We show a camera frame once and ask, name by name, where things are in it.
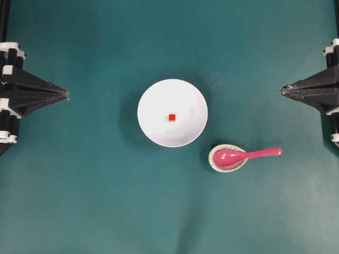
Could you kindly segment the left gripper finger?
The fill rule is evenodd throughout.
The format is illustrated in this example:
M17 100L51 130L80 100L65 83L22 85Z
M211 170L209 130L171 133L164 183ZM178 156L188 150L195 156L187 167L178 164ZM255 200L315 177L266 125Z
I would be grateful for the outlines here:
M13 93L10 108L27 117L32 112L68 98L68 93Z
M42 80L39 77L15 66L12 68L12 84L18 90L69 94L67 90L58 87L49 81Z

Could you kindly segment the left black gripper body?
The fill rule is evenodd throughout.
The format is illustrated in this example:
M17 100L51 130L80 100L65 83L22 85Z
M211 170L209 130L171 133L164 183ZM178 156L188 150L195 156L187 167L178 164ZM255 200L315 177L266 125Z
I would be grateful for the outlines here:
M16 42L1 43L1 143L17 143L20 119L14 110L15 86L4 80L15 67L22 69L26 54Z

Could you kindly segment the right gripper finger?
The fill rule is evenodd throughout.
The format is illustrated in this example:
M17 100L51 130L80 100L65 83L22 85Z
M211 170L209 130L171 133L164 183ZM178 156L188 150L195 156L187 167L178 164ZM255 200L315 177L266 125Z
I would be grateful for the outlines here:
M338 69L326 69L306 79L286 85L280 92L286 93L291 90L331 87L338 84Z
M298 91L281 91L281 95L307 104L322 113L338 108L338 93L310 93Z

